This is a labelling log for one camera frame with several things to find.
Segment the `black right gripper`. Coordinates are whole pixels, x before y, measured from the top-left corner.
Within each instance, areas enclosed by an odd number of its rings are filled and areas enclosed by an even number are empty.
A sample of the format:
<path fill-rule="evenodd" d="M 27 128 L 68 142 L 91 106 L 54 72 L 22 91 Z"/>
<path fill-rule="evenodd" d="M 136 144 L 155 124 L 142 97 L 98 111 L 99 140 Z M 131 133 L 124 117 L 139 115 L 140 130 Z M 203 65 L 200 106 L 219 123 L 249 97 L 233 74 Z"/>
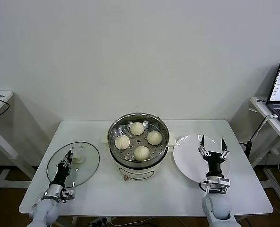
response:
<path fill-rule="evenodd" d="M 227 149 L 227 144 L 224 138 L 221 139 L 221 149 L 222 154 L 207 151 L 205 149 L 204 135 L 202 135 L 198 151 L 201 156 L 204 157 L 204 160 L 208 163 L 208 172 L 206 176 L 223 176 L 221 164 L 225 161 L 226 157 L 230 153 L 230 151 Z"/>

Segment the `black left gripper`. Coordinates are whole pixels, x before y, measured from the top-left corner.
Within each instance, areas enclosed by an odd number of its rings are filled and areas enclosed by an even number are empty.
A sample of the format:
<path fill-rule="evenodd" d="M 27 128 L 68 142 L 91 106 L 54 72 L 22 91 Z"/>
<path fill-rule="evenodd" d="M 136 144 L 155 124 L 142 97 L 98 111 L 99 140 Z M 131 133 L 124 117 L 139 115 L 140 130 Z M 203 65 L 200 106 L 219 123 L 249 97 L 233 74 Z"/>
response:
<path fill-rule="evenodd" d="M 65 186 L 65 180 L 69 175 L 69 167 L 73 159 L 73 152 L 69 150 L 67 154 L 61 159 L 59 165 L 57 166 L 58 171 L 49 185 L 56 184 L 60 186 Z"/>

